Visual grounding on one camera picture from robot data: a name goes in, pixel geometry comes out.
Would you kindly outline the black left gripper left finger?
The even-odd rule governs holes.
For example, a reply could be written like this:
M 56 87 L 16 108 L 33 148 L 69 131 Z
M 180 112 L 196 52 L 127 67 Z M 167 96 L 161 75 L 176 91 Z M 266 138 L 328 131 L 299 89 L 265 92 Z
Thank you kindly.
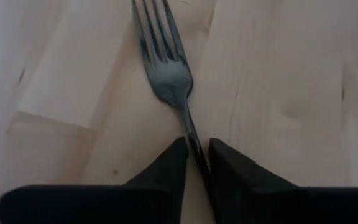
M 180 223 L 188 150 L 177 138 L 121 185 L 26 185 L 0 197 L 0 223 Z

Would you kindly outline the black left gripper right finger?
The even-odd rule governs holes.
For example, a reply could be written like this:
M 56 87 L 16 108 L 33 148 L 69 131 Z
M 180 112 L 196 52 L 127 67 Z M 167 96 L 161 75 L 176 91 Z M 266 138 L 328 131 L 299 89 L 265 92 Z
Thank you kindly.
M 301 187 L 209 140 L 220 223 L 358 223 L 358 187 Z

